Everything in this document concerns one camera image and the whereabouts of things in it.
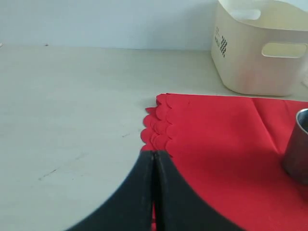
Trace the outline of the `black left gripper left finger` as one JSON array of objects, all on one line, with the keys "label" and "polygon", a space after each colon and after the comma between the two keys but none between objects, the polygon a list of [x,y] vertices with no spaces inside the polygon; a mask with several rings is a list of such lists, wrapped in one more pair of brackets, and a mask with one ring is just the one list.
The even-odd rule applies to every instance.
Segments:
[{"label": "black left gripper left finger", "polygon": [[154,154],[142,151],[119,188],[69,231],[150,231]]}]

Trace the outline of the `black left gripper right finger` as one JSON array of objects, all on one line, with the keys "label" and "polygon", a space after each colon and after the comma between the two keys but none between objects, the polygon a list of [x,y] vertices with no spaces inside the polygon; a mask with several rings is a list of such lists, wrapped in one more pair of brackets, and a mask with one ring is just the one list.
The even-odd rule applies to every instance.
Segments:
[{"label": "black left gripper right finger", "polygon": [[157,231],[241,231],[185,181],[165,151],[154,152],[154,215]]}]

